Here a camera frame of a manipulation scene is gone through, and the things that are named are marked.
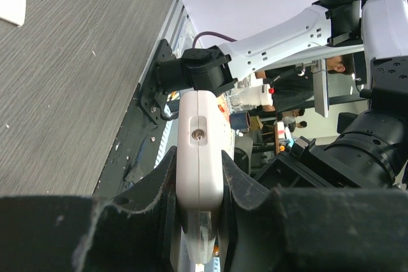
black mounting plate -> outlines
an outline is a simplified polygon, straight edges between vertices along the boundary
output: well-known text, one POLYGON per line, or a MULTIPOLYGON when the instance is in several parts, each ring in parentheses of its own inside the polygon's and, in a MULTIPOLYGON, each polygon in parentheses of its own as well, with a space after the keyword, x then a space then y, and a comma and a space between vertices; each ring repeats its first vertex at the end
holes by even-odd
POLYGON ((157 81, 156 68, 160 62, 174 60, 175 58, 169 43, 162 39, 140 89, 139 108, 156 125, 162 121, 160 113, 164 113, 164 107, 167 103, 167 95, 163 94, 163 90, 157 81))

robotic arm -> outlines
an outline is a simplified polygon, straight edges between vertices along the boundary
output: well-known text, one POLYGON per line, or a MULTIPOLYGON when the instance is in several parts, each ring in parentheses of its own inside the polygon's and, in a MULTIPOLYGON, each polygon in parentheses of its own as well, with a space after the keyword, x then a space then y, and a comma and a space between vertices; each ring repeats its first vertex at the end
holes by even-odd
MULTIPOLYGON (((365 27, 379 40, 377 32, 371 31, 371 24, 378 24, 376 15, 367 19, 370 25, 361 26, 360 11, 367 1, 319 0, 287 22, 249 38, 206 50, 186 50, 181 59, 160 63, 157 80, 165 93, 192 87, 219 96, 251 73, 299 52, 321 46, 361 45, 365 27)), ((405 10, 401 4, 393 9, 405 10)), ((366 46, 371 44, 370 38, 365 40, 367 65, 374 57, 366 46)))

bottle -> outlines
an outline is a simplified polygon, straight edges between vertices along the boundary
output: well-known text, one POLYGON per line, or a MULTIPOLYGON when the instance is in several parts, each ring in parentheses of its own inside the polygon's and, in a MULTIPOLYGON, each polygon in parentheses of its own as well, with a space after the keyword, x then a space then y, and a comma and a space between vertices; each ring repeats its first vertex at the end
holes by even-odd
POLYGON ((249 111, 259 105, 273 105, 273 89, 269 84, 257 87, 233 89, 229 96, 231 107, 234 111, 249 111))

purple cable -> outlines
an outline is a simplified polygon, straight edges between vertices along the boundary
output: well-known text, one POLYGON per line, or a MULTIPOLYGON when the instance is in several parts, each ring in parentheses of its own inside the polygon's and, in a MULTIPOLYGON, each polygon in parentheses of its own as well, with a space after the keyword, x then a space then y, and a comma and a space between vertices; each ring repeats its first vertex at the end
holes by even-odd
POLYGON ((201 32, 201 33, 197 34, 197 36, 194 38, 193 48, 196 47, 196 44, 197 44, 198 39, 199 39, 200 37, 202 37, 202 36, 205 36, 205 35, 215 36, 215 37, 217 37, 217 38, 222 38, 222 39, 225 39, 226 41, 230 41, 230 42, 232 42, 232 41, 237 41, 236 39, 230 38, 229 36, 223 35, 223 34, 218 33, 218 32, 205 31, 205 32, 201 32))

